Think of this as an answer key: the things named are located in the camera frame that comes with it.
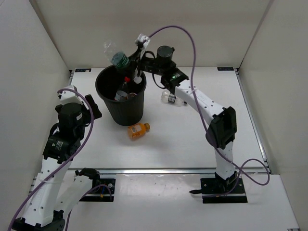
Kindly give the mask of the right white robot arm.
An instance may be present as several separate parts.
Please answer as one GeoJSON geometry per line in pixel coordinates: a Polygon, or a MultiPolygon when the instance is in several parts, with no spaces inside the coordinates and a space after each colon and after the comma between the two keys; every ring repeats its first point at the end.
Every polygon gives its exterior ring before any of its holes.
{"type": "Polygon", "coordinates": [[[148,58],[146,52],[137,48],[129,56],[132,66],[142,72],[159,75],[161,84],[175,96],[183,99],[195,111],[201,114],[206,123],[206,139],[215,149],[216,187],[221,192],[228,192],[234,185],[236,170],[233,163],[233,141],[237,131],[236,112],[231,106],[226,108],[202,93],[191,82],[192,77],[176,67],[172,61],[174,49],[163,47],[163,58],[148,58]]]}

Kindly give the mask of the small clear black-cap bottle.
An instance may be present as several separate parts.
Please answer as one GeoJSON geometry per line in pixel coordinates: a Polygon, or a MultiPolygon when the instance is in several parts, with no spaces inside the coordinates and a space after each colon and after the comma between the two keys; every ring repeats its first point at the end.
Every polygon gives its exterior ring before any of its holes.
{"type": "Polygon", "coordinates": [[[161,101],[165,104],[170,104],[170,105],[175,105],[175,106],[186,106],[187,105],[187,103],[183,99],[175,96],[168,90],[163,90],[162,95],[161,95],[161,101]]]}

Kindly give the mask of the orange juice bottle fruit label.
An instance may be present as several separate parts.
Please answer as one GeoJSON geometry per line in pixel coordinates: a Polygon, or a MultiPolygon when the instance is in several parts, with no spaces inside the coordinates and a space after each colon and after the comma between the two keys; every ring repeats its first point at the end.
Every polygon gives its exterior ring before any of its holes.
{"type": "Polygon", "coordinates": [[[137,96],[137,94],[131,92],[131,93],[128,94],[127,99],[131,99],[131,98],[133,98],[133,97],[135,97],[135,96],[137,96]]]}

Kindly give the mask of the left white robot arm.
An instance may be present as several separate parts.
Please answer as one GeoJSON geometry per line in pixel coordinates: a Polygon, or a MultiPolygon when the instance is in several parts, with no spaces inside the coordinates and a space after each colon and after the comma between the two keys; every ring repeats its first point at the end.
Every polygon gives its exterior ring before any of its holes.
{"type": "Polygon", "coordinates": [[[83,149],[94,127],[94,120],[102,116],[93,97],[81,96],[67,90],[59,94],[55,107],[58,122],[50,130],[33,190],[13,216],[8,230],[63,231],[72,208],[88,193],[101,187],[100,174],[93,168],[76,171],[73,184],[62,194],[59,190],[74,157],[83,149]]]}

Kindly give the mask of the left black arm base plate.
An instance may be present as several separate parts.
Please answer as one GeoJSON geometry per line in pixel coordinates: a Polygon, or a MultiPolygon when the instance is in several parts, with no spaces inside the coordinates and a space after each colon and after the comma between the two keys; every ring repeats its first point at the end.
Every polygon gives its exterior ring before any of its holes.
{"type": "Polygon", "coordinates": [[[75,171],[75,178],[86,176],[92,181],[92,190],[84,195],[80,202],[113,202],[115,194],[115,178],[103,178],[99,171],[83,168],[75,171]]]}

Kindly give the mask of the large clear green-label bottle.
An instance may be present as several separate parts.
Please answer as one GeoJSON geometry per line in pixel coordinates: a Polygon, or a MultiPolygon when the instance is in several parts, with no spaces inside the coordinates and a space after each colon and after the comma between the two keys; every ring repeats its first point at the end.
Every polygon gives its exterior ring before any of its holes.
{"type": "Polygon", "coordinates": [[[117,45],[113,41],[107,40],[103,46],[104,55],[116,69],[124,70],[126,68],[129,68],[129,58],[121,49],[117,47],[117,45]]]}

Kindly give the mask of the red-cap clear bottle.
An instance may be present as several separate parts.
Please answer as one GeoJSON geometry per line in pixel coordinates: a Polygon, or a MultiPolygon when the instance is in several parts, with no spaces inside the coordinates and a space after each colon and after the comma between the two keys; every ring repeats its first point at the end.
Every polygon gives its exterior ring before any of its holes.
{"type": "Polygon", "coordinates": [[[129,94],[130,78],[125,77],[123,83],[119,86],[115,94],[116,101],[126,100],[129,94]]]}

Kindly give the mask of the orange juice bottle with barcode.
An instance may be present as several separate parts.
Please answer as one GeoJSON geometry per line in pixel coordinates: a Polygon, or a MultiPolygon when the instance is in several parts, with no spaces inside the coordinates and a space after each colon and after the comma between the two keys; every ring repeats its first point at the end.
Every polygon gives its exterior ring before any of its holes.
{"type": "Polygon", "coordinates": [[[128,127],[128,136],[130,139],[134,140],[142,137],[150,130],[149,123],[138,123],[128,127]]]}

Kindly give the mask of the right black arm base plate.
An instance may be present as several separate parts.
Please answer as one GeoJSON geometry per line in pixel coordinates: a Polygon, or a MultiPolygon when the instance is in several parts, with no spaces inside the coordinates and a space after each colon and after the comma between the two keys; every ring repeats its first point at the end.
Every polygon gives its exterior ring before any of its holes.
{"type": "Polygon", "coordinates": [[[248,203],[243,180],[236,171],[225,180],[215,172],[214,177],[200,178],[200,185],[189,193],[200,194],[203,204],[248,203]]]}

